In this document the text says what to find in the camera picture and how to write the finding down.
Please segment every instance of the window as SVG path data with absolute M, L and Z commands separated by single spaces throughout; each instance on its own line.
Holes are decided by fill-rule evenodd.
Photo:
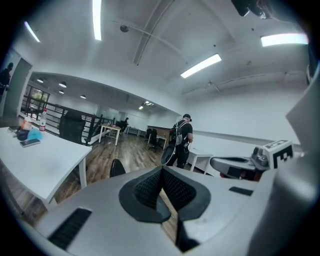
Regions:
M 34 110 L 43 110 L 45 108 L 45 103 L 48 102 L 49 93 L 46 93 L 40 89 L 34 88 L 30 85 L 25 89 L 24 95 L 29 96 L 30 99 L 30 108 Z
M 31 113 L 31 117 L 38 120 L 38 115 L 46 107 L 50 94 L 28 85 L 24 91 L 21 111 Z

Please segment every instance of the wooden floor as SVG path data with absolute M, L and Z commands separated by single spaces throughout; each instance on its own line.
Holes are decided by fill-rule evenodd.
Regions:
M 147 142 L 142 137 L 138 138 L 135 135 L 121 133 L 117 146 L 114 143 L 114 139 L 105 137 L 101 140 L 101 143 L 93 145 L 92 151 L 86 158 L 87 184 L 108 179 L 113 159 L 119 159 L 126 172 L 161 165 L 163 150 L 160 147 L 157 151 L 148 150 Z M 28 222 L 34 225 L 47 212 L 45 206 L 40 199 L 26 191 L 4 168 L 2 171 L 13 197 L 23 210 Z M 79 180 L 71 174 L 62 183 L 54 197 L 59 204 L 80 189 Z M 163 223 L 162 228 L 174 242 L 177 230 L 177 213 L 164 191 L 161 191 L 160 196 L 172 212 L 171 218 Z

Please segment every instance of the black slot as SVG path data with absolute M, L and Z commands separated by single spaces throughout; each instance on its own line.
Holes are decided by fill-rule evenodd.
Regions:
M 82 226 L 86 223 L 92 212 L 86 209 L 76 209 L 58 228 L 48 240 L 54 245 L 66 250 Z
M 233 186 L 229 190 L 232 192 L 242 194 L 242 195 L 246 195 L 246 196 L 251 196 L 252 193 L 254 192 L 253 190 L 249 190 L 249 189 L 245 189 L 245 188 L 241 188 L 241 187 L 237 187 L 237 186 Z

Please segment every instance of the plastic bottle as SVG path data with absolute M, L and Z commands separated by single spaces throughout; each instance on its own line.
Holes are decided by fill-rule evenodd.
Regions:
M 47 109 L 45 108 L 40 117 L 39 131 L 43 134 L 46 131 Z

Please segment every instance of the white table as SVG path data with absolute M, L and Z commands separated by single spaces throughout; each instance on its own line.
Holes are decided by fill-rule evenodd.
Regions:
M 151 138 L 151 134 L 149 134 L 148 144 L 150 142 L 150 138 Z M 158 136 L 158 135 L 156 136 L 156 138 L 164 140 L 163 150 L 165 150 L 166 144 L 167 144 L 167 139 L 165 137 L 161 137 L 161 136 Z
M 137 128 L 133 128 L 133 127 L 128 127 L 128 129 L 126 129 L 126 134 L 128 134 L 129 130 L 132 129 L 132 130 L 136 130 L 137 133 L 136 133 L 136 136 L 139 137 L 140 136 L 140 130 L 137 129 Z
M 191 165 L 191 169 L 190 169 L 191 172 L 194 171 L 194 168 L 195 168 L 195 165 L 196 165 L 196 162 L 197 162 L 198 158 L 208 158 L 208 163 L 207 163 L 207 165 L 205 167 L 205 170 L 204 170 L 204 175 L 206 175 L 208 165 L 210 165 L 210 159 L 214 155 L 210 154 L 210 153 L 207 153 L 207 152 L 204 152 L 202 150 L 196 149 L 194 147 L 190 149 L 189 153 L 193 155 L 193 161 L 192 161 L 192 165 Z
M 121 128 L 120 128 L 120 127 L 117 127 L 117 126 L 115 126 L 115 127 L 109 126 L 109 125 L 107 125 L 107 124 L 101 125 L 99 143 L 100 143 L 100 141 L 101 141 L 101 136 L 102 136 L 102 133 L 103 133 L 103 129 L 105 129 L 105 130 L 106 130 L 106 129 L 109 129 L 109 130 L 115 130 L 115 131 L 116 131 L 115 145 L 117 145 L 117 144 L 118 144 L 119 133 L 120 133 Z
M 91 147 L 76 144 L 45 132 L 40 144 L 22 147 L 20 141 L 0 128 L 0 160 L 30 193 L 50 210 L 57 205 L 54 194 L 79 165 L 81 188 L 87 186 L 86 156 Z

